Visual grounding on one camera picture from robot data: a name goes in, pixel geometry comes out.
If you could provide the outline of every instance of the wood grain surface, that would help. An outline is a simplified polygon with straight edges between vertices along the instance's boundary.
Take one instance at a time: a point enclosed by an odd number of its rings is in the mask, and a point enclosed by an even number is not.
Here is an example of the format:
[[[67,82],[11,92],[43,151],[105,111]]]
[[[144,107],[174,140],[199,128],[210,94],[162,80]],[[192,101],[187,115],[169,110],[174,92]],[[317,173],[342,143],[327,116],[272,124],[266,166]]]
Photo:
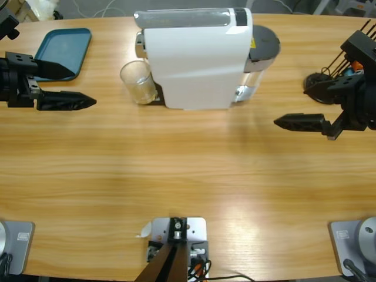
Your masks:
[[[119,72],[136,58],[132,18],[21,24],[1,51],[33,55],[53,29],[89,28],[80,75],[41,86],[98,100],[77,112],[0,104],[0,217],[36,224],[26,273],[134,280],[146,265],[147,240],[136,235],[147,222],[202,216],[212,276],[338,275],[327,225],[376,215],[376,132],[330,142],[273,120],[340,113],[312,101],[301,84],[364,21],[255,15],[255,24],[276,32],[281,54],[251,101],[210,111],[131,102]]]

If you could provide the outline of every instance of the coffee machine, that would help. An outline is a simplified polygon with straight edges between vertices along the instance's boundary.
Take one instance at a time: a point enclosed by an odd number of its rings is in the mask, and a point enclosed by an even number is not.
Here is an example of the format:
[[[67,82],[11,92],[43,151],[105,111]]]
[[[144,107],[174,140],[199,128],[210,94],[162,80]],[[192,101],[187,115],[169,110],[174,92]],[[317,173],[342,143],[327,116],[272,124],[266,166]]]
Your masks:
[[[136,55],[148,61],[157,89],[150,105],[227,109],[250,98],[256,89],[245,80],[267,68],[280,50],[274,32],[253,26],[247,8],[137,11],[134,18],[142,29]],[[258,47],[254,31],[268,37]],[[261,77],[253,79],[259,83]]]

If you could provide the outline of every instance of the floor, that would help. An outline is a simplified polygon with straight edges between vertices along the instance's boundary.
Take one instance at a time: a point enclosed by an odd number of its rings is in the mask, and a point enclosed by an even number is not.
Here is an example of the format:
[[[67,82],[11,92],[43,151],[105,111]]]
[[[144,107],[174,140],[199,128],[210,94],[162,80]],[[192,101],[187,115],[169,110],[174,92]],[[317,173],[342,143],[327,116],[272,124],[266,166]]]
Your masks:
[[[320,0],[302,0],[295,12],[311,14]],[[65,19],[101,17],[99,12],[105,9],[110,0],[60,0],[57,10]],[[283,0],[291,9],[297,0]],[[115,0],[104,16],[132,16],[137,10],[148,9],[179,9],[179,8],[214,8],[214,7],[245,7],[247,0]],[[325,14],[330,14],[334,3],[329,5]],[[290,11],[275,0],[255,0],[252,13],[290,14]],[[341,277],[324,277],[297,282],[345,282]]]

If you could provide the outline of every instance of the teal plastic tray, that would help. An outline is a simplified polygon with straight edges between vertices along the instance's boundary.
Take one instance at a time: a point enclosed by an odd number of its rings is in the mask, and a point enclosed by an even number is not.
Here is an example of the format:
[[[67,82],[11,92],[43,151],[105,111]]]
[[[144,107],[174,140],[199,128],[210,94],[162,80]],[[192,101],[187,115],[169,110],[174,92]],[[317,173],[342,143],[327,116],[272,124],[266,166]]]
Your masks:
[[[46,34],[39,47],[35,59],[60,63],[75,73],[70,78],[75,79],[80,73],[83,59],[88,50],[92,34],[87,28],[56,29]],[[45,78],[35,78],[37,81],[56,81]]]

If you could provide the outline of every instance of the yellow label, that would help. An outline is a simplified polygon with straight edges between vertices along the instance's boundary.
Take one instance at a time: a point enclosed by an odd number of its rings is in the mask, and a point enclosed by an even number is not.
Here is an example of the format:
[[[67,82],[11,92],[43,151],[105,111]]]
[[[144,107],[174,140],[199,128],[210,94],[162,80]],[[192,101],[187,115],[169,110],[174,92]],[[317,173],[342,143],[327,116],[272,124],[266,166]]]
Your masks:
[[[256,41],[252,38],[251,48],[256,49]]]

